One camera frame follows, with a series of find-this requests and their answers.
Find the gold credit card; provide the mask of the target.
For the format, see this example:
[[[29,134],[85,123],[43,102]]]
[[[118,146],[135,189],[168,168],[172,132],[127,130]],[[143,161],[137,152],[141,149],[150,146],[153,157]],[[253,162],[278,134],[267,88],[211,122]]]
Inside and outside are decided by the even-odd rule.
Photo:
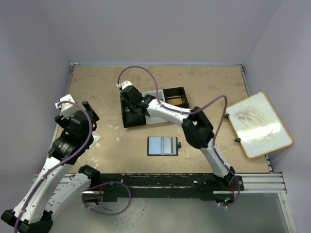
[[[167,97],[167,103],[171,105],[181,105],[183,104],[183,99],[181,98],[181,96]]]

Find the aluminium frame rail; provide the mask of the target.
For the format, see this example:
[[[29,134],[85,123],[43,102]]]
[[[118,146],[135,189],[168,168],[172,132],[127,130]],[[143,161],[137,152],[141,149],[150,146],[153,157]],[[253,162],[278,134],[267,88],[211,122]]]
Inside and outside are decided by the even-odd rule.
[[[282,174],[37,175],[18,212],[25,233],[294,233]]]

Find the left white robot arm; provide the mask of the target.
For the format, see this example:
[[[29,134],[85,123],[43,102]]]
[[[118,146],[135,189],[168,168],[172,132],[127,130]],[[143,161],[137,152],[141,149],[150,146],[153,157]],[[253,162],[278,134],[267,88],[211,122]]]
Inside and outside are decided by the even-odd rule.
[[[4,211],[1,216],[16,233],[48,233],[69,199],[89,188],[92,178],[99,174],[88,166],[85,172],[77,173],[71,182],[56,190],[71,167],[93,144],[92,133],[99,117],[87,101],[79,106],[72,99],[62,99],[55,106],[61,110],[55,122],[63,131],[53,142],[28,193],[14,209]]]

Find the clear plastic card sleeve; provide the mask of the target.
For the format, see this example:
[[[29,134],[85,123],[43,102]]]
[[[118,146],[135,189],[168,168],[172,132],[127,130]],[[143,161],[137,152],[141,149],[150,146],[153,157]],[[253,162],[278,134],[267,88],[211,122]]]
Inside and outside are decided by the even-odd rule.
[[[85,153],[87,153],[101,139],[101,137],[96,132],[92,132],[92,136],[93,136],[93,142],[89,145],[89,148],[86,149],[85,152],[82,153],[82,156]]]

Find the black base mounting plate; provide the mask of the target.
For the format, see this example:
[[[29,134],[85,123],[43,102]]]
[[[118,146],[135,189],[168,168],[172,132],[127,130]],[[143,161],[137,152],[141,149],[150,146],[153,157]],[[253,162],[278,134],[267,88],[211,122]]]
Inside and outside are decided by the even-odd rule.
[[[101,173],[91,179],[90,188],[98,191],[105,183],[103,201],[116,202],[119,198],[147,199],[200,199],[203,201],[233,200],[234,191],[243,191],[242,176],[237,176],[231,185],[225,185],[212,173]]]

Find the black and white organizer tray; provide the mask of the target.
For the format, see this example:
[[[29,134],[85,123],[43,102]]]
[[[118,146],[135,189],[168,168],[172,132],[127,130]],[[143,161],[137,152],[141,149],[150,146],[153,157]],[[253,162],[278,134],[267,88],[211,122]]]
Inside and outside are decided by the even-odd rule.
[[[182,126],[185,119],[187,119],[191,114],[190,108],[181,108],[168,104],[166,102],[158,100],[155,96],[149,94],[143,97],[145,99],[145,114],[139,115],[137,113],[131,113],[120,96],[121,117],[124,128],[146,125],[146,117],[160,118],[162,121],[171,122],[178,126]]]

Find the white board with wood rim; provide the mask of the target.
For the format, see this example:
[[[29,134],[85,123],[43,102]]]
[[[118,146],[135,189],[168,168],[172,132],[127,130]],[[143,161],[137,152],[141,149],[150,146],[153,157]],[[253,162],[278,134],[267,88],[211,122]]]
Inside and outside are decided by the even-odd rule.
[[[263,92],[226,108],[246,156],[250,159],[290,146],[293,140]]]

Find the black leather card holder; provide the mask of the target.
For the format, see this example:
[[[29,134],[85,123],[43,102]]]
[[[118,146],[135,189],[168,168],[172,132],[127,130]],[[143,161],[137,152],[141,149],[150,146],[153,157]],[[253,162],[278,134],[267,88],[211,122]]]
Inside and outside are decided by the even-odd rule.
[[[176,154],[165,155],[163,153],[163,139],[161,136],[149,136],[147,138],[147,155],[148,156],[178,156],[179,149],[182,147],[181,142],[176,137]]]

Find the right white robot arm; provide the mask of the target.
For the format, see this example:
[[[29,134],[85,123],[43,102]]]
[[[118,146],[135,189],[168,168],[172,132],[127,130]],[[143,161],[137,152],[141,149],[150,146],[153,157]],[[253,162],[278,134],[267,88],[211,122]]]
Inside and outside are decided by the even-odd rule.
[[[131,84],[119,84],[120,96],[130,111],[148,117],[157,117],[182,128],[188,144],[202,152],[209,162],[217,180],[231,185],[235,179],[233,167],[226,161],[216,145],[216,132],[205,113],[198,107],[181,108],[157,100],[151,95],[143,96]]]

